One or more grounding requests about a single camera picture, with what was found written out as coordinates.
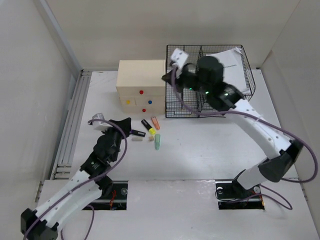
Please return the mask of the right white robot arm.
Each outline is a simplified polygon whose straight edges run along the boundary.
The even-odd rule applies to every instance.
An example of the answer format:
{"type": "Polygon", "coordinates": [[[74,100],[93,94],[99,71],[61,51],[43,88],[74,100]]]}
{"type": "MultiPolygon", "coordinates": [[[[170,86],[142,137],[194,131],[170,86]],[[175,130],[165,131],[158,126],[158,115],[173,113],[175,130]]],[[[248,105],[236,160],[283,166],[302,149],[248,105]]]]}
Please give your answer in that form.
{"type": "Polygon", "coordinates": [[[189,71],[188,55],[173,56],[172,70],[162,76],[177,94],[184,89],[205,95],[215,112],[238,125],[263,150],[266,158],[249,169],[241,171],[231,182],[232,193],[248,196],[255,186],[271,181],[279,182],[296,162],[303,144],[275,130],[250,105],[243,93],[224,81],[224,66],[214,56],[203,56],[195,72],[189,71]]]}

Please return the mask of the white instruction booklet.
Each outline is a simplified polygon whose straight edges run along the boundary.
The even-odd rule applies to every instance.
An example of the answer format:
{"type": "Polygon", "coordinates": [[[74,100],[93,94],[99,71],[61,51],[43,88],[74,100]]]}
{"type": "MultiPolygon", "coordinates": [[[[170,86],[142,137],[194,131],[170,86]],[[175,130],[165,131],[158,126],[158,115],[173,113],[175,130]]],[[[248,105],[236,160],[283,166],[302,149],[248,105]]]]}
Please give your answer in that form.
{"type": "Polygon", "coordinates": [[[242,50],[238,47],[214,53],[206,56],[215,57],[223,65],[223,81],[233,85],[244,95],[250,93],[250,88],[246,84],[245,71],[242,63],[242,50]]]}

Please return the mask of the small beige eraser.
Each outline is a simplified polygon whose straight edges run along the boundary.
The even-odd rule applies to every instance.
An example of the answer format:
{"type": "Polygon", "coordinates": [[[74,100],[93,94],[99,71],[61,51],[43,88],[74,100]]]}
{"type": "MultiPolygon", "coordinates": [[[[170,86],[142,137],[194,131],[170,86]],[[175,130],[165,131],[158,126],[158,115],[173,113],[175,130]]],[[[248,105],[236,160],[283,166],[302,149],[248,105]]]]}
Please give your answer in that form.
{"type": "Polygon", "coordinates": [[[140,141],[143,141],[143,137],[132,137],[131,139],[132,141],[136,141],[136,142],[140,142],[140,141]]]}

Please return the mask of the aluminium rail left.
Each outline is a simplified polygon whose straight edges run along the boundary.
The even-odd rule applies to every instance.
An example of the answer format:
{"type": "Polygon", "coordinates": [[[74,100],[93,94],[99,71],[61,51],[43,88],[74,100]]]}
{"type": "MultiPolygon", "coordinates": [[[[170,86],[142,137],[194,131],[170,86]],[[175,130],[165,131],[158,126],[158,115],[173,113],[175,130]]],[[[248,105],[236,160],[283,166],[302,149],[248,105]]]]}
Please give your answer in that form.
{"type": "Polygon", "coordinates": [[[68,113],[52,163],[49,180],[66,180],[71,175],[71,168],[79,136],[80,125],[91,82],[92,72],[83,69],[77,79],[75,90],[68,104],[68,113]]]}

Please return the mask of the yellow black highlighter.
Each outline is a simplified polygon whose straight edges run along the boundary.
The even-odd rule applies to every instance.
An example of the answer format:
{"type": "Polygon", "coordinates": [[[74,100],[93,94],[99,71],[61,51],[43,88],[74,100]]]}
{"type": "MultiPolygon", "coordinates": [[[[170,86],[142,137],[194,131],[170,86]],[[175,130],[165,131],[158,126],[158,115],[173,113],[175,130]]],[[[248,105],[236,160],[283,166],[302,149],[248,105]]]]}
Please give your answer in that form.
{"type": "Polygon", "coordinates": [[[141,123],[152,136],[156,134],[156,130],[145,119],[141,120],[141,123]]]}

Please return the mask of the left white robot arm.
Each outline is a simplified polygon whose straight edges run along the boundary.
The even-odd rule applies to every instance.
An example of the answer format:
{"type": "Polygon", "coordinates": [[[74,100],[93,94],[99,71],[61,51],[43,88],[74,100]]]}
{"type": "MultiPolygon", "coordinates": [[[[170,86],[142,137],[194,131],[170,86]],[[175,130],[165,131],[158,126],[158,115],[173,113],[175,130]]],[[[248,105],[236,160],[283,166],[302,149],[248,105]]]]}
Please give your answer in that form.
{"type": "Polygon", "coordinates": [[[103,123],[106,129],[97,139],[87,160],[74,176],[49,200],[35,209],[27,208],[20,216],[20,231],[25,240],[55,240],[75,213],[99,198],[111,195],[113,181],[108,173],[124,158],[132,131],[132,119],[105,120],[93,117],[88,124],[103,123]]]}

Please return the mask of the purple black highlighter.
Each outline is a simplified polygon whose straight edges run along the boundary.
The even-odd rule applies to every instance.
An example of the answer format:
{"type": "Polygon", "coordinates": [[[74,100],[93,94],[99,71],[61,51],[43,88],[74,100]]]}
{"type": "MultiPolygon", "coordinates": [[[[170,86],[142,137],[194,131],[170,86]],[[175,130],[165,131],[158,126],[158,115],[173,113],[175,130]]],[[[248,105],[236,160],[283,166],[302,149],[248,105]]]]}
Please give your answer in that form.
{"type": "Polygon", "coordinates": [[[132,130],[130,131],[130,134],[131,134],[131,135],[134,135],[134,136],[137,136],[137,137],[143,137],[143,138],[146,136],[146,133],[145,133],[145,132],[139,131],[139,130],[135,130],[135,129],[132,129],[132,130]]]}

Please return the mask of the orange highlighter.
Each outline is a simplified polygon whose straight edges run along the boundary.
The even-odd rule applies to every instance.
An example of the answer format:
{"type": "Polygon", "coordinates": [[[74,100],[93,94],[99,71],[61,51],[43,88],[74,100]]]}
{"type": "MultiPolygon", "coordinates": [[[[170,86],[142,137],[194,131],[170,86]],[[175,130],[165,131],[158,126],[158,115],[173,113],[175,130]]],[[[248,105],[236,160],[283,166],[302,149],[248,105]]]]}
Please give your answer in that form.
{"type": "Polygon", "coordinates": [[[157,118],[155,116],[152,116],[150,119],[151,119],[155,129],[160,130],[160,124],[159,124],[157,118]]]}

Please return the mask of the green highlighter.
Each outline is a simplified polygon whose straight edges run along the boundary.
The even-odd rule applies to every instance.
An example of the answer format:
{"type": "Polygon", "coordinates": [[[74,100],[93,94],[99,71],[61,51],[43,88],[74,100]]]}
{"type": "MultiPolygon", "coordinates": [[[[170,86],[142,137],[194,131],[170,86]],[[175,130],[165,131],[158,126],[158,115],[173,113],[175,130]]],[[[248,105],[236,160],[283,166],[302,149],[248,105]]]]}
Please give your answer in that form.
{"type": "Polygon", "coordinates": [[[154,136],[154,147],[156,150],[159,150],[161,147],[161,135],[158,133],[154,136]]]}

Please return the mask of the beige wooden drawer cabinet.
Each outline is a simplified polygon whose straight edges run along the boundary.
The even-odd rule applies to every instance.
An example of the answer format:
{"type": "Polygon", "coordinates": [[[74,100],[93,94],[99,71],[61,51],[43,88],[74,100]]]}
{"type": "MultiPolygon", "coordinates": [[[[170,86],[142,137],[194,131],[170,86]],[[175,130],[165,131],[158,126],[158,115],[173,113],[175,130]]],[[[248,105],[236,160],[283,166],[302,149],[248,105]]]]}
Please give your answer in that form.
{"type": "Polygon", "coordinates": [[[116,87],[166,87],[166,83],[161,79],[165,73],[164,59],[120,60],[116,87]]]}

